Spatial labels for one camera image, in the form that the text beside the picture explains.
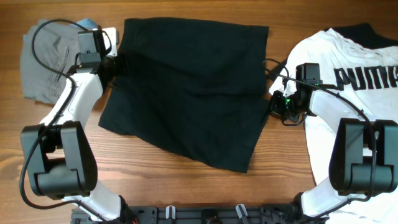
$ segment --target wood grain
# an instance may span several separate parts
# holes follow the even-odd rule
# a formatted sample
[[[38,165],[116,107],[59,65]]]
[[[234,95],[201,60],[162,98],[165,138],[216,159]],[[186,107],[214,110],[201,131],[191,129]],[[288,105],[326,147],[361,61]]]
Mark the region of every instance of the wood grain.
[[[370,22],[376,32],[398,39],[397,1],[2,1],[0,4],[0,220],[1,223],[68,223],[72,206],[49,211],[23,203],[18,178],[23,155],[19,135],[37,124],[49,105],[24,100],[19,76],[22,35],[39,19],[89,17],[123,34],[130,17],[184,17],[269,26],[267,56],[283,60],[302,39],[331,26]],[[237,174],[158,149],[134,136],[98,127],[109,90],[86,126],[99,179],[130,205],[234,205],[285,203],[314,186],[303,127],[270,118],[254,151],[249,172]],[[28,196],[41,204],[53,201]]]

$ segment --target black fabric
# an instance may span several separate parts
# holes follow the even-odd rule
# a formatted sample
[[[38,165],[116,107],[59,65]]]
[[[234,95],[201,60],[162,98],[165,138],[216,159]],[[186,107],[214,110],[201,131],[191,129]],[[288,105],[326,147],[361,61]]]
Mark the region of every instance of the black fabric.
[[[341,34],[344,38],[351,39],[353,42],[367,49],[380,49],[398,45],[398,40],[388,39],[377,34],[368,23],[353,26],[333,27],[332,29]],[[286,65],[287,59],[285,59],[282,63]],[[278,65],[273,68],[272,71],[274,73],[280,73],[282,69],[283,67]],[[275,81],[277,78],[277,76],[273,74],[269,74],[268,77],[272,81]]]
[[[99,125],[209,166],[247,172],[267,120],[268,27],[127,19]]]

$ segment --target cable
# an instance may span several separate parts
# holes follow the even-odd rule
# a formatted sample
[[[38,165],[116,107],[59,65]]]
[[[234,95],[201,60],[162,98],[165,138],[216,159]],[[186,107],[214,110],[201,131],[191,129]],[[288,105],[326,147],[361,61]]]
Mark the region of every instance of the cable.
[[[101,30],[101,31],[107,36],[107,38],[109,40],[109,47],[108,47],[108,49],[106,49],[106,53],[105,53],[107,55],[107,54],[111,53],[111,51],[112,51],[112,42],[111,42],[111,39],[109,38],[108,34],[103,30]]]
[[[267,58],[265,60],[270,60],[272,62],[278,63],[279,65],[282,65],[285,69],[287,69],[286,66],[284,66],[283,64],[281,64],[280,62],[278,62],[278,61],[276,61],[274,59]],[[327,92],[327,93],[331,94],[332,96],[335,96],[336,98],[344,101],[350,107],[352,107],[352,109],[354,109],[358,113],[359,116],[363,117],[363,119],[365,120],[366,125],[368,126],[369,137],[370,137],[370,144],[368,145],[368,147],[372,151],[371,182],[370,182],[369,193],[367,194],[367,196],[365,198],[348,198],[347,201],[341,203],[340,205],[337,205],[335,208],[332,208],[331,210],[326,210],[323,213],[321,213],[321,214],[319,214],[319,215],[317,215],[315,217],[312,217],[312,218],[313,219],[321,218],[324,215],[328,215],[329,213],[334,212],[334,211],[344,207],[345,205],[351,203],[352,201],[367,202],[372,197],[373,192],[374,192],[374,179],[375,179],[375,175],[376,175],[376,169],[375,169],[375,167],[376,167],[376,148],[375,148],[374,143],[375,143],[376,140],[375,140],[375,137],[374,137],[374,131],[373,131],[372,124],[371,124],[370,120],[368,119],[368,117],[364,114],[363,110],[360,110],[358,107],[356,107],[354,104],[352,104],[352,102],[350,102],[349,100],[347,100],[346,98],[340,96],[337,93],[333,93],[330,90],[327,90],[325,88],[319,87],[317,85],[312,85],[312,84],[309,84],[309,83],[306,83],[306,82],[303,82],[303,81],[300,81],[300,80],[296,80],[295,78],[291,78],[291,77],[287,77],[285,75],[274,73],[273,71],[269,70],[265,66],[264,66],[264,70],[267,71],[268,73],[273,74],[273,75],[276,75],[276,76],[279,76],[279,77],[282,77],[282,78],[286,78],[288,80],[291,80],[293,82],[300,83],[300,84],[303,84],[303,85],[306,85],[306,86],[310,86],[310,87],[312,87],[314,89],[317,89],[317,90],[322,90],[324,92]]]
[[[301,119],[301,121],[299,121],[298,123],[289,124],[289,123],[285,123],[285,121],[282,121],[282,124],[283,124],[284,126],[298,126],[298,125],[301,125],[302,123],[304,123],[305,118],[307,118],[307,116],[308,116],[308,113],[305,113],[304,116],[303,116],[303,118]]]
[[[266,62],[266,61],[271,61],[271,62],[275,62],[275,63],[277,63],[278,65],[280,65],[280,66],[282,66],[282,68],[286,71],[286,75],[287,75],[287,77],[290,77],[290,75],[289,75],[289,70],[286,68],[286,66],[284,65],[284,64],[282,64],[282,63],[280,63],[280,62],[278,62],[277,60],[275,60],[275,59],[272,59],[272,58],[266,58],[264,61],[263,61],[263,66],[264,66],[264,68],[266,67],[266,65],[265,65],[265,63],[264,62]]]
[[[42,205],[36,205],[33,202],[31,202],[26,195],[25,192],[25,175],[26,175],[26,170],[27,167],[29,165],[30,159],[33,156],[33,153],[36,149],[36,147],[39,145],[39,142],[42,140],[42,138],[48,133],[48,131],[51,129],[52,125],[61,117],[63,111],[65,110],[65,108],[68,106],[71,98],[73,97],[75,90],[76,90],[76,83],[74,81],[74,79],[70,78],[70,75],[67,75],[61,71],[58,71],[56,69],[53,69],[49,66],[47,66],[46,64],[44,64],[42,61],[40,61],[40,59],[37,57],[36,51],[35,51],[35,39],[37,34],[39,33],[39,30],[41,30],[44,26],[46,26],[49,23],[52,22],[67,22],[70,24],[74,24],[76,26],[78,26],[79,28],[83,29],[83,30],[88,30],[86,28],[84,28],[83,26],[73,22],[73,21],[69,21],[66,19],[53,19],[47,22],[44,22],[43,24],[39,25],[37,30],[34,32],[33,37],[32,37],[32,54],[33,57],[36,59],[36,61],[43,66],[44,68],[50,70],[51,72],[57,73],[65,78],[67,78],[68,80],[70,80],[71,82],[71,89],[70,89],[70,93],[67,96],[65,102],[63,102],[62,106],[60,107],[60,109],[58,110],[58,112],[55,114],[54,118],[49,122],[49,124],[44,128],[44,130],[40,133],[40,135],[37,137],[37,139],[34,141],[32,147],[29,149],[28,155],[25,159],[24,165],[22,166],[22,170],[21,170],[21,176],[19,179],[19,191],[21,193],[21,197],[23,199],[23,201],[29,205],[32,208],[36,208],[36,209],[41,209],[41,210],[46,210],[46,209],[51,209],[51,208],[57,208],[57,207],[61,207],[63,205],[67,205],[70,203],[75,203],[77,204],[79,207],[84,208],[85,210],[87,210],[88,212],[90,212],[91,214],[97,215],[97,217],[102,220],[103,222],[107,223],[107,221],[100,215],[100,214],[96,214],[94,211],[92,211],[92,209],[90,209],[89,207],[87,207],[84,203],[82,203],[79,200],[71,200],[71,201],[67,201],[67,202],[61,202],[61,203],[56,203],[53,205],[46,205],[46,206],[42,206]]]
[[[77,53],[76,55],[75,55],[75,66],[77,65],[77,60],[79,59],[79,57],[80,57],[80,52],[79,53]]]

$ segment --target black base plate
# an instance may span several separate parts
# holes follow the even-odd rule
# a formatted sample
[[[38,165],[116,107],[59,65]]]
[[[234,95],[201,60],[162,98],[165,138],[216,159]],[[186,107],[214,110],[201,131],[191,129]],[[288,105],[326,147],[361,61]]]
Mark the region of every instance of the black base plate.
[[[170,224],[165,219],[165,208],[155,206],[130,207],[138,216],[140,224]],[[214,209],[223,224],[242,224],[234,207],[176,207],[175,224],[202,224],[201,213],[204,209]],[[270,206],[246,207],[249,224],[291,224],[284,215]],[[72,210],[71,224],[94,224],[90,216],[80,209]]]

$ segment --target gray fabric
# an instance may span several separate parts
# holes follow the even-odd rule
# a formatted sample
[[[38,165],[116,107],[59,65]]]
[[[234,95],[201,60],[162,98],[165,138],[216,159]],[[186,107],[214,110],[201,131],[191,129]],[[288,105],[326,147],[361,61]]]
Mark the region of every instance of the gray fabric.
[[[40,20],[39,25],[47,20]],[[56,103],[65,88],[65,78],[36,62],[32,54],[32,36],[38,26],[32,26],[24,40],[21,53],[21,83],[24,98],[43,103]],[[51,23],[43,27],[35,40],[38,58],[46,65],[66,73],[80,51],[78,28]]]

